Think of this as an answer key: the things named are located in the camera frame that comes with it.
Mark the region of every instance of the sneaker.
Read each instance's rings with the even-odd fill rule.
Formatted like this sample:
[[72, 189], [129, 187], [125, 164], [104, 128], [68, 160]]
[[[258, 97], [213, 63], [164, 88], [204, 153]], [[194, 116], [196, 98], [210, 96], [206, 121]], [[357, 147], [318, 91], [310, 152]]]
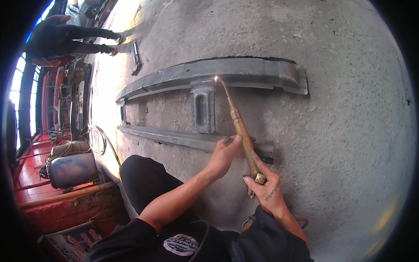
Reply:
[[113, 51], [109, 53], [109, 56], [112, 57], [117, 54], [117, 51], [116, 51], [116, 47], [111, 47], [111, 48], [113, 49]]
[[115, 39], [115, 42], [117, 44], [122, 44], [123, 42], [125, 42], [125, 37], [123, 35], [121, 35], [121, 34], [117, 34], [117, 35], [118, 35], [118, 38]]

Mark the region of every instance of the logo patch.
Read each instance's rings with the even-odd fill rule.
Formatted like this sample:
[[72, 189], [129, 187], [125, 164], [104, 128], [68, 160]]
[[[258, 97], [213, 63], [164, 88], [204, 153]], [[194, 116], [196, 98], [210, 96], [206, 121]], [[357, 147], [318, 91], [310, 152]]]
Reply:
[[163, 247], [178, 256], [190, 256], [198, 251], [199, 243], [192, 238], [184, 234], [177, 234], [176, 236], [169, 237], [163, 242]]

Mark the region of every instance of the orange pipe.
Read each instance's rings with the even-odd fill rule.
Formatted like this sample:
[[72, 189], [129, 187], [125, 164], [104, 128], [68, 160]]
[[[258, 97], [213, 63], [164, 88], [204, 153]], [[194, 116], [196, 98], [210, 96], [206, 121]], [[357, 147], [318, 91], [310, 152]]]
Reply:
[[47, 205], [47, 204], [67, 200], [67, 199], [74, 198], [74, 197], [81, 197], [83, 195], [98, 192], [98, 191], [101, 191], [101, 190], [104, 190], [104, 189], [107, 189], [107, 188], [110, 188], [110, 187], [114, 187], [114, 186], [115, 186], [114, 182], [108, 182], [108, 183], [105, 183], [105, 184], [100, 184], [100, 185], [97, 185], [97, 186], [80, 189], [80, 190], [77, 190], [77, 191], [69, 192], [69, 193], [66, 193], [66, 194], [58, 195], [58, 196], [47, 197], [47, 198], [44, 198], [44, 199], [29, 201], [29, 202], [25, 202], [25, 203], [19, 203], [19, 207], [23, 208], [23, 209], [34, 208], [34, 207], [38, 207], [38, 206], [41, 206], [41, 205]]

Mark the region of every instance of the welding torch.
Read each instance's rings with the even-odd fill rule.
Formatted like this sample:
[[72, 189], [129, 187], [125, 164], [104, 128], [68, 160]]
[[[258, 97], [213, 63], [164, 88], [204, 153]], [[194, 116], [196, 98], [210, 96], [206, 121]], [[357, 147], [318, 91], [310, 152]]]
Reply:
[[250, 176], [259, 184], [264, 184], [266, 181], [266, 176], [263, 175], [259, 168], [256, 166], [255, 161], [253, 161], [251, 157], [251, 152], [253, 151], [253, 145], [252, 141], [250, 140], [250, 136], [247, 133], [246, 126], [244, 125], [244, 121], [240, 115], [239, 110], [237, 109], [236, 105], [234, 104], [233, 99], [230, 96], [230, 93], [228, 92], [227, 86], [225, 85], [224, 81], [219, 79], [217, 76], [214, 77], [215, 82], [219, 81], [225, 90], [225, 93], [227, 94], [228, 103], [230, 105], [230, 115], [233, 119], [233, 124], [236, 129], [236, 132], [238, 135], [241, 135], [243, 138], [243, 151], [244, 156], [246, 157], [247, 164], [250, 169]]

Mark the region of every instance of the tire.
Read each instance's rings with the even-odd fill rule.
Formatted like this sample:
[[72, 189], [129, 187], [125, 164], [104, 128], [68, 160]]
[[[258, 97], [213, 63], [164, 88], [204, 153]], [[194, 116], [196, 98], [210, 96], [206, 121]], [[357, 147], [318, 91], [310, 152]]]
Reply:
[[91, 5], [84, 11], [84, 15], [88, 19], [95, 19], [96, 15], [99, 13], [101, 6], [98, 4]]

